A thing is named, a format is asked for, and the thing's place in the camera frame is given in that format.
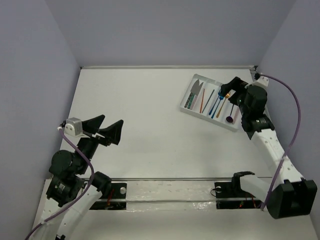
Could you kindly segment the gold fork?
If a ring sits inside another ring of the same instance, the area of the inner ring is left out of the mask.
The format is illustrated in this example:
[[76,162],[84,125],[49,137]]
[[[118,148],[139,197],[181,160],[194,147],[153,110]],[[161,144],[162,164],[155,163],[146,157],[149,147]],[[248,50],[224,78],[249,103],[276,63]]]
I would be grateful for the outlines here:
[[222,109],[223,109],[223,106],[224,106],[226,100],[227,100],[229,97],[230,97],[230,93],[227,93],[227,94],[225,95],[224,99],[223,99],[223,103],[222,103],[222,105],[220,106],[220,109],[219,109],[218,113],[216,114],[216,118],[219,118],[219,117],[220,117],[220,114],[221,114],[221,111],[222,111]]

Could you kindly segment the blue fork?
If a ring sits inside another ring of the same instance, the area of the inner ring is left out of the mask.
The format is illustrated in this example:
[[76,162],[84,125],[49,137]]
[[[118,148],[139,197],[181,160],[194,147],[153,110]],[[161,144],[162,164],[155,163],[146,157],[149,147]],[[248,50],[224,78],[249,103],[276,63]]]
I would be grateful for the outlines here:
[[217,97],[216,97],[216,100],[214,101],[213,105],[212,105],[211,108],[210,108],[210,111],[208,112],[208,115],[209,115],[209,116],[212,115],[213,110],[214,110],[214,108],[215,108],[218,100],[220,99],[220,94],[221,94],[221,91],[218,92]]
[[220,99],[217,101],[217,103],[216,103],[216,105],[215,105],[215,107],[214,107],[214,109],[213,109],[213,113],[211,114],[211,119],[213,119],[214,118],[214,116],[216,115],[216,112],[217,112],[217,110],[218,110],[218,107],[219,107],[219,105],[220,105],[220,103],[221,103],[221,101],[224,99],[224,96],[221,96],[220,95]]

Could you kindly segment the purple spoon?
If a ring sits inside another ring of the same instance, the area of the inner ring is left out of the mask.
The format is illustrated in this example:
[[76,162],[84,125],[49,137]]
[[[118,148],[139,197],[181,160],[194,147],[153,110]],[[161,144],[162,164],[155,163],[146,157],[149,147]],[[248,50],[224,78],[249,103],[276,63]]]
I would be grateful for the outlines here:
[[232,107],[231,107],[231,111],[230,111],[230,114],[226,117],[226,122],[227,123],[230,123],[230,124],[232,124],[233,123],[233,117],[232,117],[232,113],[233,113],[233,110],[234,110],[234,107],[235,107],[235,105],[233,104],[232,105]]

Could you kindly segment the dark blue chopstick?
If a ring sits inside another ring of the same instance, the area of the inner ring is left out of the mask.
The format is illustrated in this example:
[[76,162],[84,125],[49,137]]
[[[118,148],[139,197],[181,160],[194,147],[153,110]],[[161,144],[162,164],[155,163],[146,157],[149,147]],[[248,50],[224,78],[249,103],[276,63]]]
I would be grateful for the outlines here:
[[205,103],[204,108],[202,109],[202,112],[201,112],[201,113],[203,113],[203,112],[205,111],[205,109],[206,109],[208,103],[210,102],[210,100],[211,100],[214,92],[215,92],[215,89],[212,90],[212,92],[211,92],[210,96],[208,97],[207,102]]

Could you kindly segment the orange chopstick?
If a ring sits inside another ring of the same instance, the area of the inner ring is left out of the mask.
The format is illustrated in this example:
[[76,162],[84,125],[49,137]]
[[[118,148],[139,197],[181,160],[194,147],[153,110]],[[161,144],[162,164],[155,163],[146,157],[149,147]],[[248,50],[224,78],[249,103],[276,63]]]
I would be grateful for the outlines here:
[[203,112],[204,96],[205,96],[205,88],[203,88],[202,95],[201,95],[201,102],[200,102],[200,108],[199,108],[200,114],[202,114],[202,112]]

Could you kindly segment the knife pink handle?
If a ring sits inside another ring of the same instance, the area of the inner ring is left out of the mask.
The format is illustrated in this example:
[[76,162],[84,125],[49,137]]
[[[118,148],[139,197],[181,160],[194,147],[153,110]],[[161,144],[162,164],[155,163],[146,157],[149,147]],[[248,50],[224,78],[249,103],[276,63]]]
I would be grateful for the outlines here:
[[195,95],[194,98],[193,98],[193,100],[192,100],[191,106],[190,106],[190,109],[191,109],[191,110],[194,109],[194,106],[196,105],[197,100],[198,100],[198,96]]

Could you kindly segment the knife dark handle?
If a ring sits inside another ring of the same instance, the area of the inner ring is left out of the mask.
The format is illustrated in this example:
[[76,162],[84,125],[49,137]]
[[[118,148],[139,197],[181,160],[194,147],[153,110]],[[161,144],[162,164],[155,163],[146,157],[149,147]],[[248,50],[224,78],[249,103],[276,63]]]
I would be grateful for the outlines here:
[[187,101],[184,105],[184,108],[190,109],[194,96],[197,96],[202,88],[200,80],[197,79],[191,87],[190,94],[187,98]]

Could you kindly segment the knife green handle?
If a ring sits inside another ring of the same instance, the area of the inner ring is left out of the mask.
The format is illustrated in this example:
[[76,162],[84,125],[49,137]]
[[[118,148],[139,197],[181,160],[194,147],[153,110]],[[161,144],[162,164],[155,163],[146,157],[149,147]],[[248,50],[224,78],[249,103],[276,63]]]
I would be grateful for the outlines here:
[[203,86],[203,83],[200,83],[199,79],[197,79],[194,82],[194,84],[193,84],[193,86],[192,86],[192,88],[190,90],[188,103],[186,104],[187,109],[192,109],[193,108],[193,101],[198,97],[202,86]]

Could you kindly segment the silver spoon pink handle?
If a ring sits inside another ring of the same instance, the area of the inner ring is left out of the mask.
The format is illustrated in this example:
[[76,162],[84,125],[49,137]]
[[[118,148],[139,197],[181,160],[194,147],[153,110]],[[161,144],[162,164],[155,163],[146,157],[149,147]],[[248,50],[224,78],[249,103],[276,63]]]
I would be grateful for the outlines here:
[[238,107],[235,111],[235,114],[233,116],[233,121],[232,121],[232,124],[235,125],[236,124],[236,121],[237,121],[237,118],[238,118],[238,115],[239,115],[239,112],[240,112],[240,108]]

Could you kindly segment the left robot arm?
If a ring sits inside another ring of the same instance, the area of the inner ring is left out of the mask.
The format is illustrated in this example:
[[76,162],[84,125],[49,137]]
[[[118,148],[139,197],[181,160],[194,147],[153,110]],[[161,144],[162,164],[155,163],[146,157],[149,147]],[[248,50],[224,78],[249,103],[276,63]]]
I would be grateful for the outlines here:
[[95,171],[91,160],[99,145],[118,145],[124,121],[101,128],[105,115],[82,121],[72,117],[57,130],[74,149],[59,150],[51,159],[52,175],[38,224],[28,240],[69,240],[89,210],[124,210],[127,183],[113,182]]

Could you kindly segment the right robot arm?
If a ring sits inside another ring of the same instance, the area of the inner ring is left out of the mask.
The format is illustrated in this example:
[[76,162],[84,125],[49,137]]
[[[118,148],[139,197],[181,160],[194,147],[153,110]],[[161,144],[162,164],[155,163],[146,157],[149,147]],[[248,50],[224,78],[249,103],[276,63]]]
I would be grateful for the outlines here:
[[235,196],[253,195],[261,202],[260,208],[267,209],[274,219],[309,215],[318,188],[295,168],[288,157],[291,148],[282,147],[275,126],[265,114],[269,79],[261,74],[255,82],[247,83],[236,76],[220,88],[222,96],[234,92],[229,101],[239,108],[242,129],[273,175],[267,183],[251,171],[236,172],[229,189]]

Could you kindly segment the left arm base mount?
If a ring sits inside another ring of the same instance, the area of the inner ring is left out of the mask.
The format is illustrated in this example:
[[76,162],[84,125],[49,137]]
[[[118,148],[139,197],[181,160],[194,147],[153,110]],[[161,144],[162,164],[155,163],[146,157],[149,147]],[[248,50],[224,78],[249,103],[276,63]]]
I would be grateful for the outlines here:
[[111,190],[108,195],[100,197],[91,207],[90,210],[126,210],[127,208],[127,182],[112,182]]

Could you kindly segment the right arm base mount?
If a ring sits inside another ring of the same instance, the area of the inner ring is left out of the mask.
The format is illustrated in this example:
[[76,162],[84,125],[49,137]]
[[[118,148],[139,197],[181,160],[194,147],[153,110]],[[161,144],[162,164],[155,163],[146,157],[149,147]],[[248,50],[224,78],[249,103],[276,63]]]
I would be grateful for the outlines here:
[[218,210],[258,209],[262,204],[251,193],[235,189],[230,181],[215,182],[210,194]]

